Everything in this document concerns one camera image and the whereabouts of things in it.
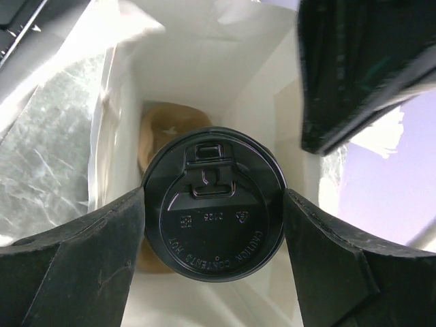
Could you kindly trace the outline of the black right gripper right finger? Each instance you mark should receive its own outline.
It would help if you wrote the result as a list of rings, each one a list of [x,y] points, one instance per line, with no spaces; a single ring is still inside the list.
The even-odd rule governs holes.
[[[305,326],[434,326],[435,254],[360,230],[288,189],[283,222]]]

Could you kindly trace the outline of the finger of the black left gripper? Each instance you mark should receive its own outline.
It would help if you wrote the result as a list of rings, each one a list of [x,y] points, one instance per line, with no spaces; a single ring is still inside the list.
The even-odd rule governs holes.
[[[435,2],[301,1],[301,147],[327,155],[435,88]]]

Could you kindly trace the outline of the blue white paper bag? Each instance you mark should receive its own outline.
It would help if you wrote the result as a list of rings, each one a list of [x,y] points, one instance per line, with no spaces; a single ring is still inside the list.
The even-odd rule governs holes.
[[[257,1],[93,1],[43,63],[48,42],[35,40],[23,55],[34,71],[1,104],[1,235],[11,245],[144,191],[141,119],[162,103],[264,145],[286,188],[317,202],[324,163],[300,147],[297,13]],[[304,326],[283,230],[263,268],[222,283],[141,271],[143,231],[120,326]]]

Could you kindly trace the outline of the black cup lid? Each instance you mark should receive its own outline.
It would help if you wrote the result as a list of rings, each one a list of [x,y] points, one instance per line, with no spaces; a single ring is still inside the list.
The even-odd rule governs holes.
[[[144,235],[184,277],[248,277],[283,242],[285,177],[274,155],[239,131],[203,127],[173,139],[154,156],[142,187]]]

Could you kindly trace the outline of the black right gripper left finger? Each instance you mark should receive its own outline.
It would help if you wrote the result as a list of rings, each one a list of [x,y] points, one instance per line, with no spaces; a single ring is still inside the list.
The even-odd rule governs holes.
[[[144,231],[144,192],[1,248],[2,326],[120,326]]]

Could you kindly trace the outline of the single brown cup carrier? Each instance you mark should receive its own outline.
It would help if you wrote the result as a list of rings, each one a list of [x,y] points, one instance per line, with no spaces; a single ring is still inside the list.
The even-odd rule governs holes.
[[[146,172],[151,160],[167,143],[194,129],[211,126],[209,117],[201,110],[180,104],[162,103],[144,112],[140,124],[138,165]],[[155,254],[147,239],[140,246],[137,266],[146,273],[166,274],[168,268]]]

